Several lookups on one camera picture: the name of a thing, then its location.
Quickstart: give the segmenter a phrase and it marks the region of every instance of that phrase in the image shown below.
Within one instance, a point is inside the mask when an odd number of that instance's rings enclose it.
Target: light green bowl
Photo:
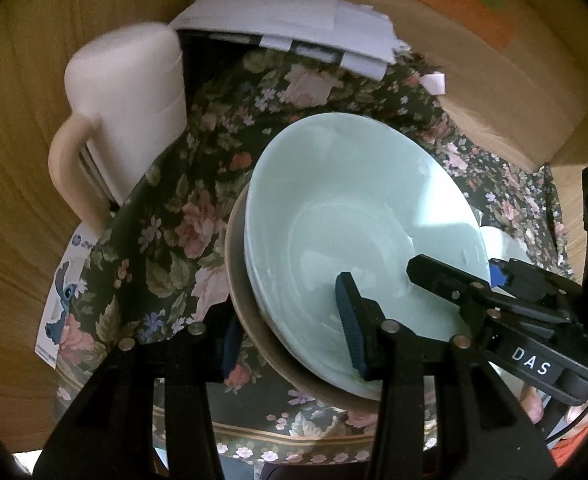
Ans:
[[[453,180],[407,137],[369,118],[315,115],[285,128],[257,162],[245,214],[252,289],[280,341],[309,370],[378,399],[355,374],[334,299],[352,273],[360,292],[418,335],[465,333],[455,305],[414,286],[427,254],[489,280],[476,219]]]

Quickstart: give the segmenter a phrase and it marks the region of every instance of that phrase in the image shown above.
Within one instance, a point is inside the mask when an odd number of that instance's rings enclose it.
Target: white bowl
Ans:
[[[369,118],[315,115],[264,150],[245,214],[248,275],[266,321],[309,370],[378,399],[352,368],[334,283],[360,293],[418,335],[448,340],[467,327],[452,303],[414,286],[405,269],[427,254],[489,280],[479,227],[445,170],[407,137]]]
[[[340,406],[353,412],[376,413],[378,402],[356,396],[324,381],[305,368],[276,337],[274,330],[261,313],[245,263],[244,232],[247,189],[241,192],[229,216],[225,234],[225,268],[228,274],[229,293],[245,333],[252,339],[261,356],[277,373],[295,388],[322,400],[329,406]]]
[[[520,260],[522,262],[532,263],[530,257],[518,240],[512,238],[505,231],[501,231],[496,227],[483,226],[481,227],[481,236],[485,243],[485,252],[488,259],[498,258],[499,260],[509,261],[510,258]]]

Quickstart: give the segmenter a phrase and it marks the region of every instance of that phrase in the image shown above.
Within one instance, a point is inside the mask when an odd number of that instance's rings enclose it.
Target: mug handle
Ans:
[[[97,193],[79,162],[81,149],[96,131],[98,124],[72,113],[50,144],[48,168],[50,179],[63,200],[97,237],[101,237],[110,219],[110,205]]]

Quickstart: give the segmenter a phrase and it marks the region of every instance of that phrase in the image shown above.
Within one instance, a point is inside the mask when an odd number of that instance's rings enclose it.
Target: screw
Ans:
[[[383,332],[387,332],[388,334],[395,334],[399,330],[401,330],[401,324],[397,322],[395,319],[386,319],[383,323],[380,324]]]
[[[205,323],[201,323],[201,322],[191,323],[190,325],[187,326],[187,332],[189,332],[192,335],[205,334],[206,330],[207,330],[207,327],[205,326]]]
[[[465,350],[469,348],[472,345],[472,343],[467,336],[458,334],[454,336],[454,345],[458,348]]]
[[[128,352],[134,348],[136,342],[131,337],[124,337],[119,341],[119,350]]]

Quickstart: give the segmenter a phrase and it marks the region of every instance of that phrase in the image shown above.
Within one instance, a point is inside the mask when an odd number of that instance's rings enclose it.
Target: floral tablecloth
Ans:
[[[149,168],[85,263],[85,286],[71,302],[56,364],[60,410],[120,338],[163,340],[226,299],[223,244],[234,201],[274,136],[312,114],[351,112],[397,129],[445,168],[485,223],[517,238],[537,265],[570,273],[549,168],[525,173],[474,145],[420,85],[421,67],[420,57],[404,55],[375,82],[257,48],[203,85],[186,131]],[[159,384],[153,420],[161,448],[162,391]],[[297,390],[251,340],[225,383],[208,385],[208,395],[218,452],[226,456],[299,464],[370,456],[375,414],[328,406]],[[433,406],[426,408],[429,447],[436,421]]]

